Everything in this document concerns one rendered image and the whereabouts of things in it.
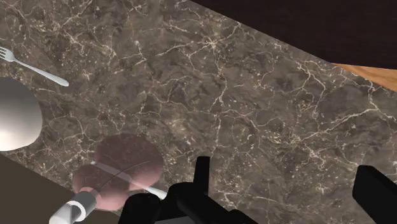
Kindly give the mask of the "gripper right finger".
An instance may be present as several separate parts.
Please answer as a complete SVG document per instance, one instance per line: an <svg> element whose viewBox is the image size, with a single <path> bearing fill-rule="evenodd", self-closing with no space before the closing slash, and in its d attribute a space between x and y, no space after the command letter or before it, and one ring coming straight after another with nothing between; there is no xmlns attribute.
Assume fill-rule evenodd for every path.
<svg viewBox="0 0 397 224"><path fill-rule="evenodd" d="M376 224L397 224L397 184L375 167L358 166L352 197Z"/></svg>

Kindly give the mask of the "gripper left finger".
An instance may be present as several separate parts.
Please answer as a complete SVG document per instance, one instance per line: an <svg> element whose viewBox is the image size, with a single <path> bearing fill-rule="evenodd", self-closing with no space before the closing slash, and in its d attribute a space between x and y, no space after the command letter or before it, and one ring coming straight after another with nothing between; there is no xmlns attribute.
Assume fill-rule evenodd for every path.
<svg viewBox="0 0 397 224"><path fill-rule="evenodd" d="M199 156L192 182L173 184L161 199L154 193L130 196L118 224L258 224L238 209L226 210L208 196L210 158Z"/></svg>

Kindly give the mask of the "white round bowl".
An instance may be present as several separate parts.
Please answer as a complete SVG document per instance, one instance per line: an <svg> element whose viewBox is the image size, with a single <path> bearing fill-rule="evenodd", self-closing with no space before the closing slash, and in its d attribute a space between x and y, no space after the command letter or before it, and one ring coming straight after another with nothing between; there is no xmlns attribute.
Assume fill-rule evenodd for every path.
<svg viewBox="0 0 397 224"><path fill-rule="evenodd" d="M35 142L43 117L35 95L21 82L0 77L0 151L11 151Z"/></svg>

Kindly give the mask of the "silver fork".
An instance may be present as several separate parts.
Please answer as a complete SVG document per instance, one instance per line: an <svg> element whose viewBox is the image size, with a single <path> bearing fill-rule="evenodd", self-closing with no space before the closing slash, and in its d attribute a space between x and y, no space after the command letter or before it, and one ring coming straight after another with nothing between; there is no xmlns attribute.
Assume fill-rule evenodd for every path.
<svg viewBox="0 0 397 224"><path fill-rule="evenodd" d="M0 46L0 59L6 60L8 62L16 62L17 64L20 64L21 66L24 66L42 76L45 78L48 78L49 80L52 80L53 82L63 86L63 87L68 87L69 82L59 76L55 76L54 74L51 74L49 72L46 72L42 69L38 69L36 67L30 66L28 64L25 64L19 60L17 60L13 54L13 52L7 48L3 48Z"/></svg>

